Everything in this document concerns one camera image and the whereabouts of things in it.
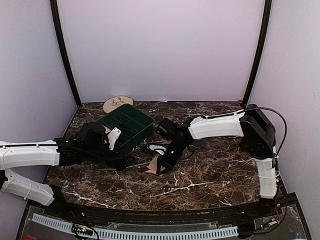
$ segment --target marble surface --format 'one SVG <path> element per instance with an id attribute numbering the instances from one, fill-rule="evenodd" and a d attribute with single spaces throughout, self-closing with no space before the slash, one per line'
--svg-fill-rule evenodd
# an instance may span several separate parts
<path id="1" fill-rule="evenodd" d="M 155 127 L 163 117 L 181 122 L 193 115 L 240 109 L 236 102 L 136 102 L 134 106 L 153 117 Z M 102 103 L 83 104 L 67 136 L 103 115 Z M 145 141 L 166 143 L 157 133 Z M 240 141 L 239 137 L 196 140 L 190 147 L 195 154 L 179 160 L 162 176 L 139 171 L 152 160 L 142 152 L 142 142 L 132 152 L 135 162 L 124 170 L 88 159 L 81 165 L 51 167 L 45 183 L 60 186 L 70 203 L 123 210 L 196 210 L 255 202 L 259 195 L 257 167 L 251 156 L 239 149 Z"/>

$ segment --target green container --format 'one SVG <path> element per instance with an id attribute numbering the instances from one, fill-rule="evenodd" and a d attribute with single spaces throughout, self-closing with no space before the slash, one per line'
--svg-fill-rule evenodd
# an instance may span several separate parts
<path id="1" fill-rule="evenodd" d="M 121 125 L 126 126 L 124 134 L 115 142 L 119 155 L 123 156 L 152 135 L 155 120 L 134 106 L 123 104 L 96 122 L 110 130 Z"/>

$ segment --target white wall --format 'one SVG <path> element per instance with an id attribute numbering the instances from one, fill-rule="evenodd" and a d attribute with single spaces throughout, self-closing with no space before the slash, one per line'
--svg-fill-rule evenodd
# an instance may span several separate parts
<path id="1" fill-rule="evenodd" d="M 251 103 L 280 111 L 288 136 L 280 169 L 314 239 L 320 228 L 320 1 L 273 1 Z M 272 116 L 277 127 L 281 120 Z M 277 135 L 282 138 L 283 127 Z"/>
<path id="2" fill-rule="evenodd" d="M 0 139 L 60 137 L 76 111 L 61 60 L 50 1 L 0 1 Z M 47 167 L 17 173 L 41 182 Z M 16 238 L 26 201 L 0 192 L 0 239 Z"/>
<path id="3" fill-rule="evenodd" d="M 264 0 L 60 0 L 83 102 L 238 101 Z"/>

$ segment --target wooden coaster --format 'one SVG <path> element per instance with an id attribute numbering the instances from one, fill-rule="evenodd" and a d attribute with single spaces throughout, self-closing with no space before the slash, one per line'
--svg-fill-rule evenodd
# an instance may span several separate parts
<path id="1" fill-rule="evenodd" d="M 123 104 L 134 104 L 134 100 L 128 96 L 114 96 L 109 98 L 103 105 L 103 111 L 108 114 Z"/>

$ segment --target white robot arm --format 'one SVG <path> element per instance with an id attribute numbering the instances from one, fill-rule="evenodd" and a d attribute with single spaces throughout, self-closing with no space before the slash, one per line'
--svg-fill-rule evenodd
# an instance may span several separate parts
<path id="1" fill-rule="evenodd" d="M 260 202 L 270 206 L 275 204 L 277 194 L 277 152 L 275 127 L 268 118 L 251 104 L 246 112 L 239 110 L 215 116 L 199 115 L 186 119 L 181 124 L 163 119 L 157 132 L 171 140 L 170 145 L 157 160 L 157 175 L 169 171 L 181 157 L 184 149 L 194 140 L 221 136 L 242 137 L 241 149 L 251 154 L 256 162 Z"/>
<path id="2" fill-rule="evenodd" d="M 67 166 L 81 164 L 86 155 L 105 160 L 112 156 L 115 142 L 121 135 L 117 127 L 111 131 L 98 123 L 85 123 L 75 139 L 55 138 L 42 142 L 10 143 L 0 141 L 0 191 L 12 193 L 49 206 L 57 195 L 58 187 L 32 181 L 11 168 L 26 166 Z"/>

